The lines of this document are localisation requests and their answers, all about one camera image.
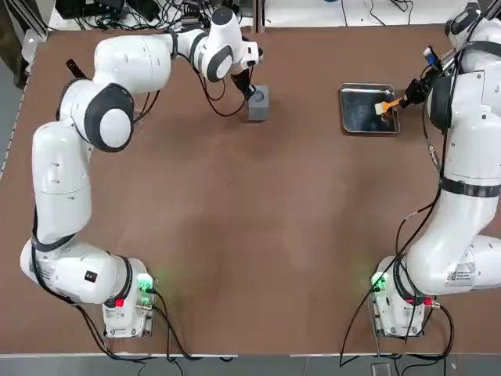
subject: floor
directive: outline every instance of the floor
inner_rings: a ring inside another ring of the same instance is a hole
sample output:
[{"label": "floor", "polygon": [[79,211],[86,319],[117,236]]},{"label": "floor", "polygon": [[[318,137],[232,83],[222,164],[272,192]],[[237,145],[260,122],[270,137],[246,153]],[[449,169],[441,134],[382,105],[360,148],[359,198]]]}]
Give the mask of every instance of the floor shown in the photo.
[{"label": "floor", "polygon": [[[338,357],[289,357],[289,356],[241,356],[230,363],[219,359],[205,359],[197,362],[180,360],[185,376],[370,376],[375,363],[387,363],[389,373],[377,376],[396,376],[392,360],[376,359],[364,356],[346,365],[338,367]],[[405,366],[417,364],[413,358],[398,361],[399,374]],[[141,364],[130,364],[107,359],[105,356],[65,356],[65,357],[29,357],[0,358],[2,376],[136,376]],[[446,374],[449,376],[495,375],[501,370],[499,356],[450,356]],[[409,368],[406,376],[442,376],[444,363],[441,361],[431,367]],[[142,370],[141,376],[181,376],[180,370],[163,359],[150,360]]]},{"label": "floor", "polygon": [[16,120],[19,103],[23,92],[14,86],[14,76],[0,59],[0,178],[4,156],[10,144],[13,125]]}]

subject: metal tray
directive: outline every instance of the metal tray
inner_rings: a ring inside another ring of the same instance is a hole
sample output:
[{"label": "metal tray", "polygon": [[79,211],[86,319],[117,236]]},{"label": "metal tray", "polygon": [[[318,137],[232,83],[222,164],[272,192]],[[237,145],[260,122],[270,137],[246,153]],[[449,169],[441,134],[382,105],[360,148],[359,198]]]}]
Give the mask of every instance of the metal tray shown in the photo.
[{"label": "metal tray", "polygon": [[374,105],[395,100],[395,90],[385,84],[343,84],[341,114],[343,127],[350,133],[397,135],[400,121],[395,108],[384,116],[376,114]]}]

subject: green led light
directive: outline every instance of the green led light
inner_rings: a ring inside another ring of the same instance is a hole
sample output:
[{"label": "green led light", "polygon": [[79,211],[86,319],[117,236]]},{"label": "green led light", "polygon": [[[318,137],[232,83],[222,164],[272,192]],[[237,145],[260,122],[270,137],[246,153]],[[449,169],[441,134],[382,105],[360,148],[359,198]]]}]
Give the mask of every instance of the green led light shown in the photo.
[{"label": "green led light", "polygon": [[387,274],[382,274],[382,272],[377,272],[373,275],[373,277],[371,278],[371,283],[372,285],[375,284],[374,286],[374,291],[375,292],[379,292],[379,291],[383,291],[384,290],[384,283],[386,281],[386,278],[387,278]]},{"label": "green led light", "polygon": [[149,274],[141,273],[137,276],[139,290],[149,290],[153,288],[153,278]]}]

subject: label sticker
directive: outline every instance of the label sticker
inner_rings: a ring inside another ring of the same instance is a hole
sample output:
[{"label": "label sticker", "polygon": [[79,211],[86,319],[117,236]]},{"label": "label sticker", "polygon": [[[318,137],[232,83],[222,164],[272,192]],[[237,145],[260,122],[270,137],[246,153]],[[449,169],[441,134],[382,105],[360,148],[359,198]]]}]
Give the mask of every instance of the label sticker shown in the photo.
[{"label": "label sticker", "polygon": [[456,269],[447,273],[446,287],[469,287],[475,282],[476,267],[471,246],[463,253]]},{"label": "label sticker", "polygon": [[117,314],[115,313],[115,311],[112,311],[110,309],[106,309],[104,311],[104,315],[106,316],[107,319],[113,319]]},{"label": "label sticker", "polygon": [[91,272],[90,270],[87,270],[85,272],[85,280],[95,283],[96,279],[97,279],[97,273]]},{"label": "label sticker", "polygon": [[466,287],[473,286],[475,280],[475,263],[463,262],[457,264],[456,270],[447,273],[445,286],[447,287]]}]

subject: brush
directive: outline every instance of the brush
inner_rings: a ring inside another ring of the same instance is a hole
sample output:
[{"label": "brush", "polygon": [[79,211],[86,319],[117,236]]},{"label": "brush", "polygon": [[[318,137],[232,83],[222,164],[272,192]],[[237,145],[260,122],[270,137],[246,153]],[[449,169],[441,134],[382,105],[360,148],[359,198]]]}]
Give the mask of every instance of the brush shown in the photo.
[{"label": "brush", "polygon": [[392,107],[398,106],[399,103],[400,103],[400,99],[396,99],[392,102],[376,103],[374,105],[374,110],[376,110],[376,114],[382,115],[382,114],[385,114]]}]

